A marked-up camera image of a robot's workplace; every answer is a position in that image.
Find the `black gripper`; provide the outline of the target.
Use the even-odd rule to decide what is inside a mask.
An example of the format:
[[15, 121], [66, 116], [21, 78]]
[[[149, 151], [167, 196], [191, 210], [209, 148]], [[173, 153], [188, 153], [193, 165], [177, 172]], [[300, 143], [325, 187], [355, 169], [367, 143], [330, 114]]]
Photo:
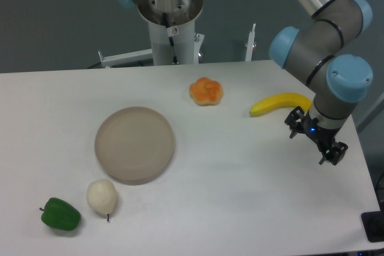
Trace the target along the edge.
[[304, 133], [315, 142], [322, 154], [320, 165], [324, 162], [337, 165], [349, 148], [347, 144], [335, 141], [335, 136], [340, 130], [340, 121], [325, 117], [317, 109], [309, 109], [304, 116], [302, 107], [297, 106], [289, 113], [284, 123], [290, 129], [289, 138]]

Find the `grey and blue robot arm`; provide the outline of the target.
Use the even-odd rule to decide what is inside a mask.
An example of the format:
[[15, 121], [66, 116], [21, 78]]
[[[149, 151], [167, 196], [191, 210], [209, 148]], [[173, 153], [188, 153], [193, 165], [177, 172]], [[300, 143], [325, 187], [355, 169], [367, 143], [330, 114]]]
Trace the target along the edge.
[[[199, 61], [194, 23], [203, 0], [118, 0], [137, 7], [147, 21], [152, 59], [156, 65], [196, 64]], [[371, 23], [365, 0], [298, 0], [312, 17], [305, 30], [281, 30], [269, 46], [269, 56], [282, 69], [311, 89], [308, 111], [296, 106], [286, 118], [292, 135], [305, 134], [322, 154], [322, 161], [338, 164], [347, 145], [335, 136], [366, 96], [373, 72], [362, 58], [340, 50]]]

